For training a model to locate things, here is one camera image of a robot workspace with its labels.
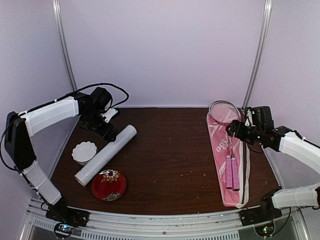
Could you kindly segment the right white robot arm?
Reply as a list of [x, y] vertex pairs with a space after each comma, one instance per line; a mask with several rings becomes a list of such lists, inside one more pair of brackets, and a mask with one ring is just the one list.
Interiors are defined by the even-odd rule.
[[[249, 107], [245, 120], [232, 118], [226, 123], [226, 133], [248, 145], [259, 143], [263, 148], [288, 156], [315, 173], [320, 173], [320, 146], [306, 139], [297, 130], [281, 125], [276, 127], [269, 106]], [[267, 193], [262, 206], [256, 210], [259, 220], [268, 220], [276, 209], [320, 209], [320, 183], [281, 188]]]

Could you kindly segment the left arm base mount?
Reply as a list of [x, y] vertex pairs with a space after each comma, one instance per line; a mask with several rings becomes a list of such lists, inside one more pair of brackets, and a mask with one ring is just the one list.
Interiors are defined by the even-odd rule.
[[69, 207], [68, 201], [64, 196], [56, 204], [50, 204], [42, 195], [41, 200], [43, 200], [43, 203], [40, 208], [43, 211], [42, 206], [44, 204], [47, 205], [45, 217], [57, 222], [54, 226], [54, 232], [59, 230], [61, 233], [68, 234], [67, 237], [69, 237], [72, 231], [67, 230], [67, 227], [71, 227], [74, 230], [77, 227], [87, 226], [90, 213], [86, 210]]

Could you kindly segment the pink racket bag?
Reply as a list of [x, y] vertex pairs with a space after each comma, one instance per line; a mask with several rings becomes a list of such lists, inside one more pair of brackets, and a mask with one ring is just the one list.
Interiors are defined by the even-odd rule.
[[[229, 137], [226, 128], [215, 122], [209, 113], [206, 123], [222, 203], [226, 207], [241, 209], [249, 201], [250, 153], [244, 156], [246, 145], [235, 137]], [[231, 142], [238, 168], [239, 191], [233, 190]]]

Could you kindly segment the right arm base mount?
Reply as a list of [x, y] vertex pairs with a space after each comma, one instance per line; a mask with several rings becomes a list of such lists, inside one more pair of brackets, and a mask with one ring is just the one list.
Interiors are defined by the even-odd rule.
[[259, 237], [270, 238], [276, 233], [275, 219], [283, 214], [280, 209], [274, 207], [272, 196], [278, 191], [271, 190], [261, 197], [260, 206], [243, 208], [239, 212], [242, 226], [254, 225], [255, 233]]

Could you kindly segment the white shuttlecock tube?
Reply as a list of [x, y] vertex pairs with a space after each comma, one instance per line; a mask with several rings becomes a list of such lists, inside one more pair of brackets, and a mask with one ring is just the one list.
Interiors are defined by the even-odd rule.
[[136, 128], [132, 125], [127, 125], [116, 136], [115, 141], [108, 143], [74, 175], [78, 183], [85, 187], [136, 134]]

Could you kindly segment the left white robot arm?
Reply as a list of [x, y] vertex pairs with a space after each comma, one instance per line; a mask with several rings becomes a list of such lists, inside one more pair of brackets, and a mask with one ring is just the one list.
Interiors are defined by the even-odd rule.
[[33, 189], [50, 205], [52, 213], [61, 222], [72, 218], [72, 211], [63, 203], [60, 191], [48, 177], [48, 170], [42, 169], [37, 154], [46, 161], [53, 160], [54, 150], [60, 141], [54, 136], [68, 132], [63, 123], [69, 125], [73, 118], [83, 117], [84, 126], [107, 142], [116, 139], [117, 132], [106, 113], [112, 109], [113, 97], [103, 87], [96, 87], [92, 93], [70, 92], [48, 103], [36, 106], [20, 113], [7, 115], [6, 127], [1, 139], [4, 149], [13, 161], [13, 171], [22, 175]]

